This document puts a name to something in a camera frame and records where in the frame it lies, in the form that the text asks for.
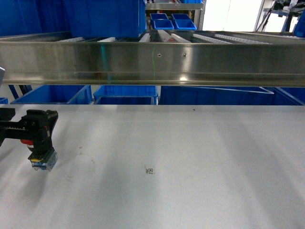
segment white wall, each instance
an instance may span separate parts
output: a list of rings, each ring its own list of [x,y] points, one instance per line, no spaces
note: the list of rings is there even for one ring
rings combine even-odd
[[[253,31],[262,0],[207,0],[203,30]]]

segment blue bin stack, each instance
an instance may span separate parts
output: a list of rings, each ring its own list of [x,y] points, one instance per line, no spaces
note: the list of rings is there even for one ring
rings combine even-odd
[[[181,3],[202,3],[202,0],[181,0]]]
[[[73,37],[139,37],[144,0],[65,0]]]
[[[94,94],[94,104],[157,104],[156,86],[101,86]]]
[[[176,30],[196,30],[197,27],[187,14],[173,13],[173,25]]]
[[[2,0],[0,36],[70,30],[63,0]]]
[[[11,104],[90,104],[91,86],[44,85],[11,102]]]
[[[303,105],[277,88],[161,87],[161,105]]]
[[[173,23],[165,13],[151,13],[151,25],[154,30],[173,30]]]

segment black mechanism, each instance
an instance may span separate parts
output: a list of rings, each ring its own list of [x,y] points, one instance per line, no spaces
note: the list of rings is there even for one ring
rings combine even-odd
[[[34,169],[51,171],[57,161],[51,138],[57,111],[28,110],[18,122],[10,121],[14,115],[14,108],[0,108],[0,146],[5,138],[20,139],[32,152],[28,159]]]

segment white table surface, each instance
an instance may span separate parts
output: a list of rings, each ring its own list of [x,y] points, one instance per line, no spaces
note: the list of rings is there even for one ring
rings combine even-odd
[[[305,107],[9,107],[59,112],[59,160],[4,141],[1,229],[305,228]]]

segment stainless steel beam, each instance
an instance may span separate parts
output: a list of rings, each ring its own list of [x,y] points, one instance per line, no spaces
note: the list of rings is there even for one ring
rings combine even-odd
[[[157,31],[149,33],[152,41],[158,40]],[[168,33],[189,41],[193,34],[223,34],[276,45],[0,41],[3,83],[305,87],[302,39],[224,31]]]
[[[202,3],[147,3],[146,10],[200,10]]]

